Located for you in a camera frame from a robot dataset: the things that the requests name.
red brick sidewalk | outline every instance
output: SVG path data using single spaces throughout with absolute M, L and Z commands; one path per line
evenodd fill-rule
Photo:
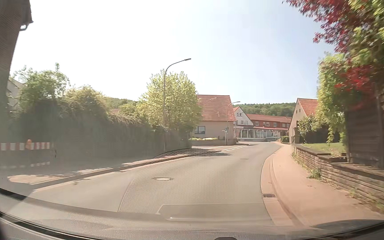
M 291 158 L 292 146 L 277 144 L 282 147 L 267 161 L 276 196 L 292 220 L 312 226 L 339 220 L 384 219 L 384 215 L 360 204 L 347 191 L 307 178 L 309 173 Z

lawn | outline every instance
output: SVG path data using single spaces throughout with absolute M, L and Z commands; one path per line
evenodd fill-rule
M 339 157 L 342 156 L 342 152 L 346 152 L 346 148 L 342 143 L 333 143 L 328 145 L 327 143 L 324 144 L 303 144 L 303 146 L 315 149 L 315 150 L 320 150 L 323 152 L 329 152 L 331 155 Z

retaining wall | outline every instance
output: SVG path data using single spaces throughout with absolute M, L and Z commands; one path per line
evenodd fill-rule
M 347 163 L 345 157 L 333 157 L 301 144 L 296 144 L 294 151 L 299 163 L 311 170 L 320 170 L 323 182 L 349 191 L 352 197 L 384 213 L 384 170 Z

storm drain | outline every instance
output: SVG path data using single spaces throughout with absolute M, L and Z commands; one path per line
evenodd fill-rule
M 263 197 L 275 197 L 275 194 L 263 194 Z
M 173 178 L 170 178 L 170 177 L 156 177 L 156 178 L 152 178 L 153 180 L 158 180 L 158 181 L 170 181 L 170 180 L 173 180 Z

street lamp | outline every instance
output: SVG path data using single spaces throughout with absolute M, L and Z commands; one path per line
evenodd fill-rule
M 183 59 L 182 61 L 175 62 L 171 65 L 174 65 L 176 63 L 183 62 L 183 61 L 188 61 L 188 60 L 191 60 L 191 58 Z M 164 72 L 164 87 L 163 87 L 163 128 L 164 129 L 165 129 L 165 76 L 167 74 L 168 68 L 171 67 L 171 65 L 169 65 Z M 166 151 L 166 146 L 165 146 L 165 133 L 164 133 L 164 152 L 165 151 Z
M 229 105 L 227 106 L 227 110 L 226 110 L 226 131 L 224 132 L 224 144 L 227 145 L 227 131 L 229 129 L 229 106 L 231 106 L 232 104 L 234 103 L 237 103 L 237 102 L 231 102 L 229 103 Z

